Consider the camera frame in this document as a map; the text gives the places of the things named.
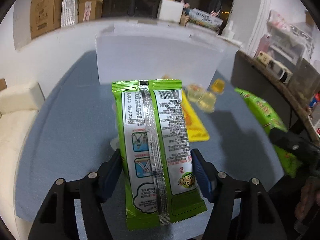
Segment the green bag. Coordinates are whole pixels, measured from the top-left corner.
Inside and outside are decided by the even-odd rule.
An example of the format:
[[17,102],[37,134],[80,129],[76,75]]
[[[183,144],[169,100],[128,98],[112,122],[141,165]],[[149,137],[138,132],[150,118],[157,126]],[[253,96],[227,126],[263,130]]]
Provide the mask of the green bag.
[[[288,131],[276,111],[274,111],[274,109],[265,100],[246,90],[236,88],[235,91],[243,97],[248,108],[256,117],[258,122],[263,126],[267,135],[269,135],[272,128],[278,128],[285,132]],[[298,161],[295,155],[285,151],[284,149],[275,145],[273,147],[279,157],[284,171],[289,174],[290,177],[295,178],[297,168],[301,165],[301,162]]]
[[192,171],[181,88],[180,80],[112,83],[129,230],[178,222],[207,210]]

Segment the yellow snack package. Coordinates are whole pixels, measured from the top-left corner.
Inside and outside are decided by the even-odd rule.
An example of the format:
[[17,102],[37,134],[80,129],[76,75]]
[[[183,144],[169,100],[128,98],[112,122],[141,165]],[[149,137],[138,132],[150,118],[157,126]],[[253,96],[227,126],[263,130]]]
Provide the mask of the yellow snack package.
[[210,139],[209,133],[202,124],[201,120],[197,116],[196,112],[190,105],[187,96],[182,91],[182,103],[181,103],[184,119],[186,121],[187,133],[190,142],[201,142]]

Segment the white box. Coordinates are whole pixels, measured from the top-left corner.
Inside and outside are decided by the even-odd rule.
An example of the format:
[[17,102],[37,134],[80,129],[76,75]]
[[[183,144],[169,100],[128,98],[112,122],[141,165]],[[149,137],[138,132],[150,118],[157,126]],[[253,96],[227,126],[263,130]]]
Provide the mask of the white box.
[[181,2],[161,0],[157,18],[159,20],[179,23],[183,11],[183,5],[184,4]]
[[209,87],[230,46],[214,35],[204,33],[202,38],[197,33],[163,23],[122,22],[108,27],[96,37],[100,84],[168,75],[181,79],[184,86]]
[[209,13],[206,13],[198,9],[191,9],[189,12],[189,17],[189,22],[209,28],[213,31],[218,31],[223,22],[222,19],[215,16],[211,16]]

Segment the cushion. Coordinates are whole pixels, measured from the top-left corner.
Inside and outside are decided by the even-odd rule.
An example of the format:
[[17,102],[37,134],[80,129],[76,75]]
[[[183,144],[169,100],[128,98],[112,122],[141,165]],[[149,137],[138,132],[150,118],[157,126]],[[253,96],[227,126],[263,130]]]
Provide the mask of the cushion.
[[0,113],[2,115],[20,110],[40,110],[44,96],[38,82],[8,87],[0,91]]
[[0,118],[0,216],[16,239],[19,239],[14,212],[16,170],[37,113],[37,110],[23,110]]

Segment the blue tablecloth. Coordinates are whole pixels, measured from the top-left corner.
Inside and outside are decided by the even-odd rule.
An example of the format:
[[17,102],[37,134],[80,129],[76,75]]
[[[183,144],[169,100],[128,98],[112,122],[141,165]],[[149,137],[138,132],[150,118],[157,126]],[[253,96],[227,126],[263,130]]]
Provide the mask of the blue tablecloth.
[[[221,78],[219,69],[213,77]],[[117,136],[111,85],[99,85],[95,51],[84,54],[64,75],[43,105],[26,141],[16,182],[16,214],[33,221],[48,190],[57,178],[66,181],[96,171],[113,154],[110,140]],[[205,114],[194,106],[210,134],[206,142],[191,143],[218,171],[234,179],[257,177],[269,190],[283,169],[262,127],[234,88],[226,83],[215,111]],[[79,201],[75,201],[81,239],[86,239]],[[204,232],[213,204],[207,212],[165,227],[128,231],[125,223],[124,177],[102,205],[115,240],[183,240]],[[239,212],[235,202],[234,214]]]

